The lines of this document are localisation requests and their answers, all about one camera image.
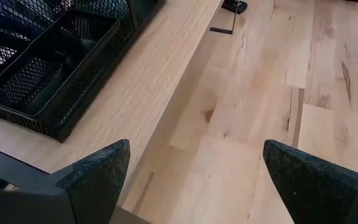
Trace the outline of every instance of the floor board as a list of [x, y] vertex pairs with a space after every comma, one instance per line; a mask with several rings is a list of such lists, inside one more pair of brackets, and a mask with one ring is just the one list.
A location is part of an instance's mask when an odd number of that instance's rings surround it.
[[[358, 3], [247, 2], [234, 35], [204, 37], [201, 78], [133, 188], [127, 209], [151, 223], [292, 223], [266, 139], [358, 171]], [[221, 10], [213, 26], [231, 19]]]

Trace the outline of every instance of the wooden desk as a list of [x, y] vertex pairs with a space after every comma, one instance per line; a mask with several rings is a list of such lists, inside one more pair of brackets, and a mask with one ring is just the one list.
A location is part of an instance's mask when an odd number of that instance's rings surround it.
[[63, 144], [0, 120], [0, 151], [54, 172], [126, 138], [130, 177], [220, 4], [168, 0]]

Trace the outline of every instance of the black mesh desk organizer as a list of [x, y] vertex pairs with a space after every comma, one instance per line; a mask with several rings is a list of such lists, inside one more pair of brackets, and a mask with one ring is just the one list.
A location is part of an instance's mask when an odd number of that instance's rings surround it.
[[0, 0], [0, 118], [63, 142], [164, 2]]

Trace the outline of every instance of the wood grain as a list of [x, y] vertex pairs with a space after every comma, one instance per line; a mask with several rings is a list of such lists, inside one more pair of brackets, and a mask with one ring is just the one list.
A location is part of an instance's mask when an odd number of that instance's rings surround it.
[[167, 0], [63, 144], [0, 120], [0, 151], [53, 172], [126, 138], [130, 177], [220, 5]]
[[133, 176], [127, 182], [128, 187], [124, 187], [120, 194], [119, 205], [123, 205], [127, 210], [135, 210], [143, 192], [149, 184], [150, 176], [155, 172], [159, 159], [167, 153], [167, 139], [174, 132], [173, 127], [178, 123], [183, 111], [185, 110], [197, 84], [206, 68], [216, 38], [210, 35], [204, 35], [203, 40], [197, 47], [197, 50], [187, 67], [182, 79], [180, 80], [168, 106], [158, 122], [158, 125], [147, 144], [144, 155], [133, 172]]
[[266, 139], [358, 171], [358, 3], [247, 3], [234, 35], [206, 34], [213, 50], [158, 140], [153, 178], [129, 192], [152, 223], [293, 223], [260, 157]]

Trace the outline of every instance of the desk surface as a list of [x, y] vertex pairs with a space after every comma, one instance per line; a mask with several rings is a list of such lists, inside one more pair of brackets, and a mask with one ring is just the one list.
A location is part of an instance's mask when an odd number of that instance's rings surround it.
[[0, 120], [0, 151], [54, 172], [119, 139], [137, 165], [221, 0], [167, 0], [62, 144]]

